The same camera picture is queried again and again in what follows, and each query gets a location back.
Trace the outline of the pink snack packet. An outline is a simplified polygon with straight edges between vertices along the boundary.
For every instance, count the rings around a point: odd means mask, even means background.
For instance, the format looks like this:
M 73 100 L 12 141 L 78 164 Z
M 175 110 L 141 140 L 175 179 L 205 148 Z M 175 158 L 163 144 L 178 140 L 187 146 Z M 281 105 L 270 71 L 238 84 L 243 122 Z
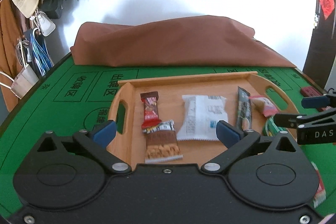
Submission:
M 266 118 L 278 113 L 276 105 L 268 98 L 263 96 L 250 96 L 250 101 L 255 108 Z

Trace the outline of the black coffee stick sachet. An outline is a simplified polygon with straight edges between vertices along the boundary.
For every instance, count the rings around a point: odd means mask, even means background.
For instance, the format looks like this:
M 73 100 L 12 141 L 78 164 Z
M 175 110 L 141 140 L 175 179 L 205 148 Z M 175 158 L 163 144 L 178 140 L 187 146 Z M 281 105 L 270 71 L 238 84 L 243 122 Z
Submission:
M 245 89 L 238 87 L 238 110 L 236 118 L 236 127 L 242 131 L 252 128 L 252 107 L 250 93 Z

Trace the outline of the white snack packet with barcode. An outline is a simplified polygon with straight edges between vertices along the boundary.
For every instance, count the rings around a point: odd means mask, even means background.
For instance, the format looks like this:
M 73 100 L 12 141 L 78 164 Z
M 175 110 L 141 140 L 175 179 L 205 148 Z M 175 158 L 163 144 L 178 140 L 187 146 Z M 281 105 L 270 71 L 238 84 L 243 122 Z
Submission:
M 185 118 L 177 140 L 218 141 L 216 127 L 218 121 L 228 121 L 223 96 L 183 95 Z

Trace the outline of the brown almond chocolate bar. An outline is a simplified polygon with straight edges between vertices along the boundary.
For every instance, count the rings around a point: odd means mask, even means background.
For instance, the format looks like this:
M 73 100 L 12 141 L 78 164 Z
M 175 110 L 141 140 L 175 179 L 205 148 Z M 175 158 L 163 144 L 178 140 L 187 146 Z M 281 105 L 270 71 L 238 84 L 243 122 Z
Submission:
M 183 159 L 173 120 L 163 121 L 156 126 L 142 130 L 142 132 L 146 137 L 146 164 Z

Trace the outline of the red chocolate bar packet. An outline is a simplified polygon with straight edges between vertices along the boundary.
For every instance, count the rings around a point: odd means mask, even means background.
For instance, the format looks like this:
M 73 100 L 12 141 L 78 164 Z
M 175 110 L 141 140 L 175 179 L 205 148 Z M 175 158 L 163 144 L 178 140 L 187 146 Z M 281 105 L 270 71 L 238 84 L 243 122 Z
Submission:
M 144 130 L 161 123 L 162 120 L 159 118 L 157 106 L 159 98 L 158 92 L 141 93 L 140 97 L 143 103 L 143 123 L 141 128 Z

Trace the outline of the green candy packet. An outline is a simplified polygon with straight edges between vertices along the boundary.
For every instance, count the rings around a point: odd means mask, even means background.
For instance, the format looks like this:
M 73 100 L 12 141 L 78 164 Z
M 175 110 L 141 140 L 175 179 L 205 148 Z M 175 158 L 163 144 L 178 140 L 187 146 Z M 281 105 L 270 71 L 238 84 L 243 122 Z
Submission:
M 284 129 L 275 124 L 273 117 L 268 117 L 262 129 L 262 134 L 264 136 L 276 136 L 282 130 Z

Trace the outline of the red Biscoff biscuit packet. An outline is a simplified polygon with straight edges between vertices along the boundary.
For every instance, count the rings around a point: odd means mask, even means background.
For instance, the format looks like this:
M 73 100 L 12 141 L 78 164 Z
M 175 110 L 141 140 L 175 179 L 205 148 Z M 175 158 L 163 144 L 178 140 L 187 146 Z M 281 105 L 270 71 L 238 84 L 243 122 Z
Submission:
M 319 207 L 320 204 L 322 204 L 326 200 L 326 190 L 317 165 L 313 161 L 311 162 L 311 164 L 314 167 L 318 176 L 318 189 L 315 193 L 313 200 L 313 206 L 314 208 L 317 208 Z

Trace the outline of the red phone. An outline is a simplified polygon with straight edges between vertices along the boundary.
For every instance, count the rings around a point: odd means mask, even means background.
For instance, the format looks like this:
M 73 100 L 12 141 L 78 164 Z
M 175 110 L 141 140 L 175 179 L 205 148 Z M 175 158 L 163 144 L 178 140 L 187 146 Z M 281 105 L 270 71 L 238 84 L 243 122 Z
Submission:
M 312 86 L 307 86 L 307 87 L 301 88 L 300 89 L 300 93 L 303 95 L 303 98 L 305 98 L 305 97 L 323 96 L 322 93 L 320 93 L 319 91 L 317 91 Z M 322 111 L 329 110 L 329 109 L 330 109 L 330 106 L 327 106 L 326 108 L 319 108 L 317 110 L 319 112 L 322 112 Z

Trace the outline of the dark wooden door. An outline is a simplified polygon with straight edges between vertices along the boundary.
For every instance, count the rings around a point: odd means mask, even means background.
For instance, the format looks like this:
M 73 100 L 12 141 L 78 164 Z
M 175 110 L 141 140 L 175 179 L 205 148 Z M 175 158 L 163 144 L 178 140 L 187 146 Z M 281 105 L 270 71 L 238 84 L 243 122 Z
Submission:
M 307 58 L 303 66 L 303 73 L 320 88 L 324 88 L 329 79 L 334 60 L 335 9 L 325 20 L 319 0 L 316 0 L 315 27 L 313 28 Z

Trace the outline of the wooden serving tray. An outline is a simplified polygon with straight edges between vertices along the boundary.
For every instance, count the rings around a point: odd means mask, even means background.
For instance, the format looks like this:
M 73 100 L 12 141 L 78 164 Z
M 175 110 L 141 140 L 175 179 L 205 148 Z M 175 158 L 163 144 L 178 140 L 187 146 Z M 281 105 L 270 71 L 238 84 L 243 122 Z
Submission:
M 161 120 L 172 120 L 176 131 L 198 130 L 201 134 L 215 134 L 217 122 L 234 125 L 238 109 L 238 88 L 252 96 L 268 98 L 267 89 L 273 89 L 282 100 L 277 103 L 285 113 L 298 112 L 291 99 L 269 80 L 257 72 L 219 73 L 207 75 L 175 76 L 152 79 L 119 81 L 120 90 L 115 95 L 108 118 L 117 120 L 118 107 L 125 107 L 123 129 L 107 147 L 132 168 L 146 158 L 146 136 L 142 132 L 143 103 L 140 95 L 158 92 L 158 114 Z

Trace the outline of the paper shopping bag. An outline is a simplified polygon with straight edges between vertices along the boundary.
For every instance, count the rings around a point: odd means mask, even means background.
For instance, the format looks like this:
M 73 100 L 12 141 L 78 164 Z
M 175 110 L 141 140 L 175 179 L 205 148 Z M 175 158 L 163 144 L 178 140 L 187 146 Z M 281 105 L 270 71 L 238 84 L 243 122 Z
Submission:
M 30 91 L 30 89 L 38 82 L 39 78 L 30 65 L 25 65 L 19 74 L 13 79 L 3 71 L 1 75 L 11 81 L 11 85 L 1 82 L 1 86 L 8 88 L 20 100 Z

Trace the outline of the red door decoration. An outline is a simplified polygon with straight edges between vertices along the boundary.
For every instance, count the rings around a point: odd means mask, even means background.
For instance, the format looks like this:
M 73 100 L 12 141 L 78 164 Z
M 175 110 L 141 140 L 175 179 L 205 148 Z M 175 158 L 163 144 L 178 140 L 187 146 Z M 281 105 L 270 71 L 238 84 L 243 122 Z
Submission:
M 319 3 L 322 8 L 323 17 L 325 20 L 331 15 L 333 10 L 335 9 L 335 1 L 334 0 L 319 0 Z

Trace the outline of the brown cloth cover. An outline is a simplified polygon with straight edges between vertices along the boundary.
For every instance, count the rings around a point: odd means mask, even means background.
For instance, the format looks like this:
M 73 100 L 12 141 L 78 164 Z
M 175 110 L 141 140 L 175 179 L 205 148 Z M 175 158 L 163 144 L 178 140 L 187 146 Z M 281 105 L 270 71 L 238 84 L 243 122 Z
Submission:
M 223 16 L 191 16 L 138 26 L 83 23 L 71 54 L 76 65 L 109 67 L 294 67 L 255 31 Z

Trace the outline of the white small handbag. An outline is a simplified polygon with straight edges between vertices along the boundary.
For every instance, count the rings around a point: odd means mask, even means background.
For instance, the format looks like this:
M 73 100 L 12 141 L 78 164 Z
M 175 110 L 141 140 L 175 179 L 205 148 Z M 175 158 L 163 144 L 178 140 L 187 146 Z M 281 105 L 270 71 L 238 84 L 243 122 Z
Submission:
M 47 37 L 56 29 L 54 22 L 42 11 L 35 13 L 35 19 L 43 36 Z

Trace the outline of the orange coat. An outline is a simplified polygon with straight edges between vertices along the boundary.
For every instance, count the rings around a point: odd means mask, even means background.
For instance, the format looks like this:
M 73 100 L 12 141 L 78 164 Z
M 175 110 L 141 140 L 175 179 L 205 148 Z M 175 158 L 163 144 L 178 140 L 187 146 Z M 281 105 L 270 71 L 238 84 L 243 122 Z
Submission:
M 15 49 L 27 26 L 27 20 L 12 0 L 1 0 L 1 71 L 13 79 L 22 69 Z

